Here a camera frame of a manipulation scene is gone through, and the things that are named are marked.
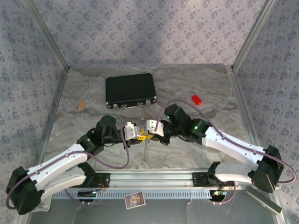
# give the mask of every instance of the small card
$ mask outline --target small card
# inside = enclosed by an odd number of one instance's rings
[[[79,100],[79,110],[84,110],[84,108],[85,108],[84,100]]]
[[[132,209],[145,205],[144,193],[137,192],[125,196],[126,209]]]

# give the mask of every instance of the cable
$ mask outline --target cable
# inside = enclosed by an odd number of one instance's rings
[[[78,200],[78,199],[76,199],[76,198],[73,198],[73,197],[71,196],[71,194],[70,194],[66,189],[64,189],[64,191],[66,192],[67,196],[68,196],[71,200],[76,201],[76,202],[79,202],[80,204],[84,203],[84,202],[81,202],[80,200]]]
[[[101,188],[100,188],[100,189],[97,189],[97,190],[95,190],[95,191],[99,191],[99,190],[102,190],[102,189],[105,188],[105,185],[104,185],[103,181],[101,181],[100,179],[95,179],[95,181],[98,181],[98,182],[100,182],[100,183],[102,184]]]
[[[126,140],[125,140],[125,138],[124,138],[124,136],[123,136],[123,129],[124,129],[125,125],[126,125],[126,123],[121,127],[121,139],[122,139],[122,143],[123,143],[123,145],[124,145],[124,147],[125,147],[125,149],[126,149],[127,157],[128,157],[128,158],[127,158],[127,163],[126,163],[124,166],[122,166],[122,167],[114,167],[114,166],[108,165],[108,164],[104,163],[103,161],[101,161],[100,159],[98,159],[97,157],[95,157],[94,155],[92,155],[91,153],[88,153],[88,152],[85,152],[85,151],[73,151],[73,152],[70,152],[70,153],[66,153],[65,155],[63,155],[63,156],[61,156],[61,157],[55,159],[54,161],[50,162],[49,164],[45,165],[44,167],[38,169],[36,172],[33,172],[33,173],[31,173],[31,174],[25,176],[24,178],[22,178],[20,181],[18,181],[18,182],[11,188],[11,190],[9,191],[9,193],[7,194],[7,198],[6,198],[6,201],[5,201],[6,207],[7,207],[8,209],[11,209],[11,210],[15,209],[15,207],[11,207],[11,206],[9,205],[9,200],[10,200],[10,198],[11,198],[11,195],[12,195],[13,192],[15,191],[15,189],[16,189],[20,184],[22,184],[22,183],[23,183],[25,180],[27,180],[28,178],[30,178],[30,177],[32,177],[32,176],[34,176],[34,175],[36,175],[36,174],[39,174],[40,172],[42,172],[43,170],[47,169],[48,167],[50,167],[50,166],[56,164],[57,162],[61,161],[62,159],[69,157],[70,155],[74,155],[74,154],[86,154],[86,155],[88,155],[89,157],[92,157],[93,159],[95,159],[97,162],[101,163],[102,165],[104,165],[104,166],[106,166],[106,167],[109,167],[109,168],[112,168],[112,169],[124,169],[125,167],[127,167],[128,164],[129,164],[129,162],[130,162],[130,153],[129,153],[129,150],[128,150],[128,146],[127,146],[127,144],[126,144]]]
[[[287,164],[286,162],[284,162],[284,161],[282,161],[282,160],[280,160],[280,159],[278,159],[278,158],[276,158],[276,157],[274,157],[274,156],[272,156],[272,155],[269,155],[269,154],[266,154],[266,153],[262,153],[262,152],[259,152],[259,151],[256,151],[256,150],[253,150],[253,149],[251,149],[251,148],[248,148],[248,147],[246,147],[246,146],[243,146],[243,145],[240,145],[239,143],[237,143],[237,142],[235,142],[235,141],[233,141],[233,140],[231,140],[231,139],[229,139],[229,138],[227,138],[226,136],[224,136],[222,133],[221,133],[221,131],[215,126],[215,124],[200,110],[200,109],[198,109],[197,107],[195,107],[195,106],[193,106],[192,104],[189,104],[188,102],[186,102],[186,101],[184,101],[184,100],[180,100],[180,99],[173,99],[173,100],[171,100],[171,101],[169,101],[167,104],[165,104],[163,107],[162,107],[162,109],[161,109],[161,111],[160,111],[160,113],[159,113],[159,116],[158,116],[158,119],[157,119],[157,124],[156,124],[156,128],[155,128],[155,130],[154,131],[156,131],[157,129],[158,129],[158,124],[159,124],[159,121],[160,121],[160,119],[161,119],[161,116],[162,116],[162,113],[164,112],[164,110],[165,110],[165,108],[170,104],[170,103],[172,103],[172,102],[174,102],[174,101],[179,101],[179,102],[182,102],[182,103],[185,103],[185,104],[187,104],[187,105],[189,105],[190,107],[192,107],[193,109],[195,109],[195,110],[197,110],[197,112],[199,112],[211,125],[212,125],[212,127],[215,129],[215,131],[222,137],[222,138],[224,138],[226,141],[228,141],[228,142],[230,142],[230,143],[232,143],[233,145],[235,145],[235,146],[238,146],[238,147],[240,147],[240,148],[242,148],[242,149],[245,149],[245,150],[247,150],[247,151],[250,151],[250,152],[252,152],[252,153],[256,153],[256,154],[259,154],[259,155],[262,155],[262,156],[266,156],[266,157],[268,157],[268,158],[270,158],[270,159],[272,159],[272,160],[275,160],[275,161],[277,161],[277,162],[279,162],[279,163],[281,163],[281,164],[283,164],[283,165],[285,165],[286,167],[288,167],[290,170],[291,170],[291,172],[293,173],[293,178],[292,179],[290,179],[290,180],[288,180],[288,181],[279,181],[278,183],[292,183],[292,182],[294,182],[296,179],[297,179],[297,174],[296,174],[296,171],[289,165],[289,164]]]
[[[114,146],[114,145],[115,145],[115,143],[113,143],[113,144],[110,145],[110,146],[107,146],[107,145],[104,144],[105,147],[112,147],[112,146]]]
[[[236,190],[237,190],[237,187],[236,187],[236,185],[235,185],[235,181],[234,181],[234,192],[233,192],[233,195],[228,199],[228,200],[226,200],[226,201],[222,201],[222,202],[213,202],[213,203],[215,203],[215,204],[225,204],[225,203],[228,203],[228,202],[230,202],[233,198],[234,198],[234,196],[235,196],[235,193],[236,193]]]
[[[185,141],[185,142],[188,142],[186,139],[183,139],[181,136],[178,136],[178,138]]]

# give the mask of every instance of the small wooden block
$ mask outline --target small wooden block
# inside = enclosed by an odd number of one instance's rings
[[[83,99],[79,100],[79,110],[84,110],[84,108],[85,108],[85,102],[84,102],[84,100]]]

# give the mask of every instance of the enclosure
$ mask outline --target enclosure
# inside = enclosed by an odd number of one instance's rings
[[[266,195],[282,207],[279,216],[243,190],[223,205],[192,197],[155,197],[129,211],[119,198],[88,207],[54,195],[47,212],[19,216],[5,206],[13,170],[28,169],[63,152],[104,115],[114,116],[118,128],[128,121],[145,126],[146,120],[157,119],[168,101],[192,103],[195,94],[202,99],[198,108],[222,131],[253,145],[277,147],[283,161],[298,172],[297,0],[1,3],[0,223],[299,222],[298,180],[279,184],[275,193]],[[105,79],[141,73],[153,75],[157,102],[108,109]],[[83,110],[78,108],[80,100],[85,102]],[[189,106],[177,104],[190,117],[201,118]],[[154,175],[205,170],[214,161],[240,163],[179,138],[168,146],[145,140],[129,150],[124,172],[146,169]],[[114,166],[126,163],[121,144],[106,147],[97,157]],[[88,163],[97,171],[107,169],[93,160]],[[291,177],[285,168],[281,179]]]

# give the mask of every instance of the metal bar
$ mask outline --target metal bar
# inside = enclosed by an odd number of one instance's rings
[[[245,128],[245,131],[248,133],[249,139],[248,142],[252,143],[254,145],[259,146],[259,140],[257,138],[257,134],[250,116],[249,109],[247,107],[245,97],[243,95],[243,91],[241,89],[241,85],[239,82],[238,77],[235,75],[235,73],[228,72],[228,76],[231,79],[233,91],[235,92],[235,99],[237,101],[239,113],[241,115],[241,119]],[[276,216],[276,221],[278,224],[285,224],[285,223],[291,223],[291,216],[288,212],[285,203],[282,198],[282,193],[280,190],[274,191],[273,194],[270,195],[270,199],[275,201],[278,205],[282,206],[282,213],[279,216]]]
[[[248,142],[253,145],[259,146],[257,134],[254,129],[253,121],[251,119],[250,112],[247,107],[245,97],[244,97],[243,91],[241,89],[241,85],[238,80],[238,77],[232,71],[231,68],[227,68],[227,70],[228,70],[228,78],[230,79],[230,82],[233,87],[233,93],[234,93],[234,96],[235,96],[235,99],[237,102],[241,120],[242,120],[244,129],[245,129],[245,132],[247,133],[247,136],[248,136]]]
[[[66,62],[66,59],[64,58],[62,52],[60,51],[57,43],[55,42],[46,22],[43,20],[43,17],[41,13],[38,11],[38,8],[33,0],[23,0],[26,8],[30,12],[33,21],[37,24],[38,28],[40,29],[42,35],[45,38],[45,41],[47,42],[49,48],[55,55],[56,59],[58,60],[60,66],[62,69],[67,72],[69,69],[69,66]]]
[[[176,174],[176,175],[144,175],[144,174],[136,174],[136,175],[123,175],[123,174],[115,174],[111,175],[110,181],[141,181],[141,180],[188,180],[190,179],[190,174]]]
[[[192,174],[195,172],[207,172],[208,169],[123,169],[123,170],[97,170],[97,173],[110,173],[112,175],[124,175],[124,174],[150,174],[150,175],[165,175],[165,174]]]
[[[53,102],[55,102],[55,104],[54,104],[54,107],[52,107],[50,112],[49,112],[48,120],[50,122],[49,122],[49,126],[47,128],[45,128],[45,130],[46,130],[45,134],[44,134],[45,140],[44,140],[44,143],[43,143],[43,146],[42,146],[42,151],[41,151],[41,154],[39,156],[37,164],[40,164],[40,163],[43,162],[43,158],[44,158],[45,151],[46,151],[46,146],[47,146],[49,138],[50,138],[52,127],[54,125],[54,119],[55,119],[55,116],[56,116],[56,113],[57,113],[60,98],[62,96],[62,92],[63,92],[63,89],[64,89],[64,84],[65,84],[66,78],[67,78],[67,74],[64,76],[62,82],[60,84],[58,84],[58,88],[57,88],[58,92],[56,92],[56,94],[54,96],[54,99],[53,99]]]
[[[136,193],[134,190],[105,190],[97,192],[96,197],[77,197],[76,190],[69,190],[72,197],[76,199],[124,199],[125,195]],[[209,190],[188,189],[188,190],[143,190],[146,200],[149,199],[211,199]],[[52,196],[52,199],[70,199],[64,191]]]
[[[251,30],[249,31],[235,61],[233,63],[233,71],[237,72],[240,68],[242,62],[244,61],[246,55],[248,54],[250,48],[252,47],[254,41],[256,40],[259,32],[261,31],[263,25],[268,19],[272,9],[277,0],[266,0],[261,11],[259,12],[256,21],[253,23]]]
[[[281,207],[271,201],[262,193],[258,192],[257,190],[253,189],[251,186],[247,186],[244,190],[244,193],[252,197],[256,200],[260,205],[264,208],[268,209],[275,215],[279,215],[281,213]]]
[[[147,180],[124,180],[124,181],[110,181],[110,187],[115,187],[115,188],[119,188],[119,187],[185,187],[185,186],[192,186],[193,182],[191,179],[189,180],[168,180],[168,181],[163,181],[161,179],[158,180],[151,180],[151,181],[147,181]]]
[[[18,216],[16,224],[26,224],[26,223],[29,224],[30,223],[30,216],[31,216],[31,213],[27,213],[25,215]]]
[[[139,185],[139,186],[110,186],[108,190],[189,190],[189,189],[200,189],[200,190],[219,190],[219,187],[193,187],[193,184],[190,183],[190,185],[184,185],[183,183],[181,185],[173,186],[173,185],[158,185],[160,182],[156,182],[156,185]],[[250,184],[242,184],[237,185],[236,190],[244,190],[247,186]],[[75,190],[95,190],[95,188],[71,188]],[[222,187],[221,190],[233,190],[233,187]]]

